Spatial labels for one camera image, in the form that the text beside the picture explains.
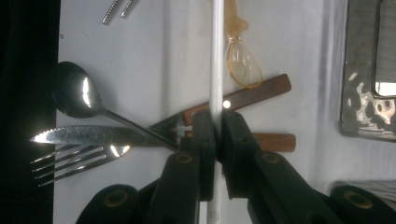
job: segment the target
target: steak knife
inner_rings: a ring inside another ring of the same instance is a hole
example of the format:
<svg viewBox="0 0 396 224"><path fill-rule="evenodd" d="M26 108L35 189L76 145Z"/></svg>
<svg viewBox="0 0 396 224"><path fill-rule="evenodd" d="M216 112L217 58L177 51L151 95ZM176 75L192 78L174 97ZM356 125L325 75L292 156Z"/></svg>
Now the steak knife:
<svg viewBox="0 0 396 224"><path fill-rule="evenodd" d="M292 152L296 138L291 133L254 133L262 150ZM91 145L91 146L135 146L158 147L145 136L128 128L78 125L65 126L40 133L30 139L37 143Z"/></svg>

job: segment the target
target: white rod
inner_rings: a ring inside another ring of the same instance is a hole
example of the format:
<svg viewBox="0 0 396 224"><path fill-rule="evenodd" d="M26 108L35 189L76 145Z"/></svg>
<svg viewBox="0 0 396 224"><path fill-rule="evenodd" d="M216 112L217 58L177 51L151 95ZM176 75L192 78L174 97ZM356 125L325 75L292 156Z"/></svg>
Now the white rod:
<svg viewBox="0 0 396 224"><path fill-rule="evenodd" d="M212 12L212 55L210 74L209 108L215 132L221 138L221 110L222 110L222 75L223 75L223 42L224 42L224 0L213 0ZM207 203L206 223L220 224L220 180L221 164L215 164L215 183L213 200Z"/></svg>

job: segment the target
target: wooden handle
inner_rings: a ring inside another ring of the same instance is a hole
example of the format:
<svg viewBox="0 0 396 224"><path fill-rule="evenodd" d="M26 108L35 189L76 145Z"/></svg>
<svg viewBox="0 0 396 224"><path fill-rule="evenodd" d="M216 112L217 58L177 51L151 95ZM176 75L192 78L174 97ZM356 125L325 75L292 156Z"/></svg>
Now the wooden handle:
<svg viewBox="0 0 396 224"><path fill-rule="evenodd" d="M192 131L185 132L192 137ZM296 148L296 136L292 133L253 133L263 151L293 152Z"/></svg>
<svg viewBox="0 0 396 224"><path fill-rule="evenodd" d="M253 89L242 89L224 96L223 100L230 102L231 106L227 109L236 110L247 105L253 105L260 101L281 95L291 90L291 84L288 75L283 74L265 80L260 86ZM195 111L206 110L209 108L209 102L193 106L180 112L184 119L184 125L192 125L192 114Z"/></svg>

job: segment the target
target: knife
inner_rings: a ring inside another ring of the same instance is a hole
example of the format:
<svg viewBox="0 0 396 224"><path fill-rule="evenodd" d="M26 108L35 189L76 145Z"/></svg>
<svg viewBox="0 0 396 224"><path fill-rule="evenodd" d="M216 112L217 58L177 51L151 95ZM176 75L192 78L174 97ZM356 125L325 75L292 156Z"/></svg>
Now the knife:
<svg viewBox="0 0 396 224"><path fill-rule="evenodd" d="M296 138L290 133L254 133L262 150L292 152ZM158 147L145 136L128 128L78 125L65 126L40 133L30 139L37 143L91 145L91 146L135 146Z"/></svg>
<svg viewBox="0 0 396 224"><path fill-rule="evenodd" d="M235 91L230 94L227 94L223 97L223 99L224 102L228 102L230 105L227 109L235 110L247 105L258 103L259 101L263 101L271 97L278 96L290 90L291 90L291 84L289 77L288 75L283 74L265 80L257 88L242 89L240 91ZM180 132L184 132L183 129L186 126L192 125L193 113L195 111L205 110L208 108L209 108L209 102L206 102L201 105L193 106L186 110L178 112L175 115L169 117L168 119L164 119L148 128L160 134L161 136L168 138L169 140L177 143L180 137ZM142 143L142 141L145 142L145 140L143 140L142 137L143 137L142 135L135 133L134 136L131 136L131 139L135 140L137 144L142 144L142 145L150 144L147 142Z"/></svg>

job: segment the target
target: metal spoon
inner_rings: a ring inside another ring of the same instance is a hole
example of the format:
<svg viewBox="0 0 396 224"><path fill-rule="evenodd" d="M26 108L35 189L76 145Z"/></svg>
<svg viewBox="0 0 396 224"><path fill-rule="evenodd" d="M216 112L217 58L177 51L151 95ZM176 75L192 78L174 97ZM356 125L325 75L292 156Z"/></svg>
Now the metal spoon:
<svg viewBox="0 0 396 224"><path fill-rule="evenodd" d="M52 70L52 99L58 110L67 116L85 119L98 115L126 125L128 128L142 134L160 146L173 151L177 145L162 136L123 118L122 116L104 108L99 91L84 69L70 62L58 63Z"/></svg>

